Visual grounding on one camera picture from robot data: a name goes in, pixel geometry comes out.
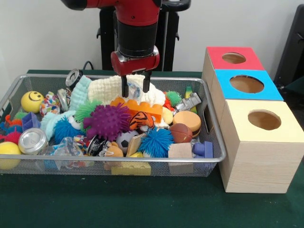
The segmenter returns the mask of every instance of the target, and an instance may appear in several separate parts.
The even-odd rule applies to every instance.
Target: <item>yellow ball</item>
[[[36,91],[29,91],[21,98],[21,106],[26,112],[38,113],[44,97]]]
[[[21,154],[19,147],[13,142],[1,142],[0,154]],[[20,163],[20,159],[0,159],[0,170],[10,170]]]

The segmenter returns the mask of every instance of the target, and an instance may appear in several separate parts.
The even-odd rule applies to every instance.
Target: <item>smiley face ball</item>
[[[21,98],[21,106],[26,112],[38,113],[43,95],[37,91],[29,91]]]

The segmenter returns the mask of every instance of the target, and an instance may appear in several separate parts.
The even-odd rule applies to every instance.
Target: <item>metal basket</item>
[[[90,76],[92,80],[108,76]],[[18,77],[0,102],[2,120],[10,113],[14,116],[20,109],[20,100],[28,91],[39,91],[47,94],[65,88],[66,75],[27,74]],[[184,94],[186,87],[191,86],[198,93],[202,103],[197,106],[201,118],[201,131],[197,139],[200,142],[213,142],[213,159],[175,159],[175,158],[112,158],[112,157],[67,157],[39,155],[5,155],[0,154],[0,163],[20,163],[12,169],[0,170],[0,173],[11,174],[63,174],[63,175],[153,175],[153,176],[201,176],[207,177],[217,162],[226,157],[226,149],[216,119],[207,84],[198,78],[153,77],[151,82],[162,91],[177,91]],[[170,172],[172,165],[192,166],[187,173]]]

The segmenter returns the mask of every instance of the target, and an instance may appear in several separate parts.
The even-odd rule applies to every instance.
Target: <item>wooden box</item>
[[[250,47],[207,47],[202,78],[211,91],[215,70],[264,70]]]
[[[304,154],[304,133],[285,102],[226,100],[220,128],[226,192],[287,191]]]
[[[226,99],[283,101],[264,70],[215,70],[210,93],[219,124]]]

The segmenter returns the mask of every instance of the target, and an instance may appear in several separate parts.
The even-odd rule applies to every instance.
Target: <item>orange lego brick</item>
[[[117,106],[122,103],[123,106],[127,106],[130,109],[132,116],[136,115],[138,112],[145,112],[155,117],[155,122],[160,123],[162,120],[162,106],[160,104],[154,104],[152,107],[148,102],[141,102],[139,105],[135,100],[128,100],[125,102],[121,97],[117,97],[113,100],[110,105]]]

